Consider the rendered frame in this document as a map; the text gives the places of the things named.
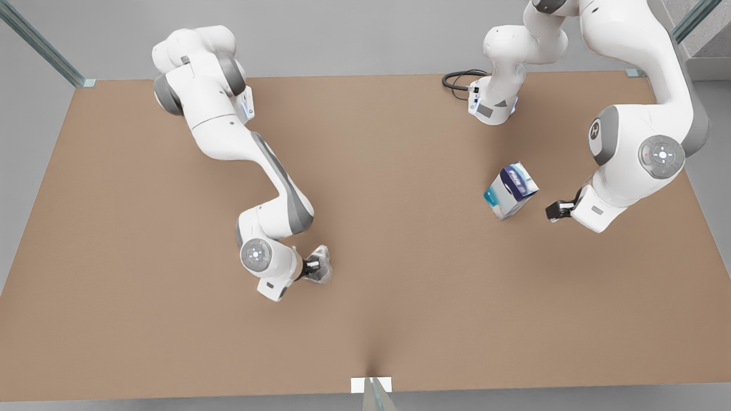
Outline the clear glass cup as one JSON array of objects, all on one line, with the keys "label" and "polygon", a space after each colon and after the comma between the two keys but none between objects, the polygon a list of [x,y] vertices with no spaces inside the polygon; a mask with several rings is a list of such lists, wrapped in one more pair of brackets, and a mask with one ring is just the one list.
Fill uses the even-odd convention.
[{"label": "clear glass cup", "polygon": [[319,258],[319,262],[322,265],[321,268],[321,279],[320,280],[310,280],[313,281],[313,283],[318,284],[327,284],[332,279],[332,266],[331,266],[331,258],[329,255],[329,250],[327,249],[326,245],[319,245],[316,250],[314,250],[308,257],[310,256],[316,256]]}]

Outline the blue and white carton box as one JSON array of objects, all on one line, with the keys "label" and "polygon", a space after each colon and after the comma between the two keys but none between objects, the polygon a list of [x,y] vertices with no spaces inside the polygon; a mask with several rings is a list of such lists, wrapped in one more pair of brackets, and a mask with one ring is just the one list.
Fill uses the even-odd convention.
[{"label": "blue and white carton box", "polygon": [[503,167],[484,198],[499,220],[515,214],[540,188],[521,162]]}]

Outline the silver frame post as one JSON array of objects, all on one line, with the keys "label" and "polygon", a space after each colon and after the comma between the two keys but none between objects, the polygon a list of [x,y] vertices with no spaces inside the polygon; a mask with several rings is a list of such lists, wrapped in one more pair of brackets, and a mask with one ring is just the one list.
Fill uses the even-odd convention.
[{"label": "silver frame post", "polygon": [[0,19],[74,88],[94,88],[96,79],[85,78],[7,0],[0,0]]},{"label": "silver frame post", "polygon": [[647,0],[679,43],[689,76],[731,80],[731,0]]},{"label": "silver frame post", "polygon": [[351,393],[363,394],[362,411],[398,411],[391,400],[392,377],[353,377]]}]

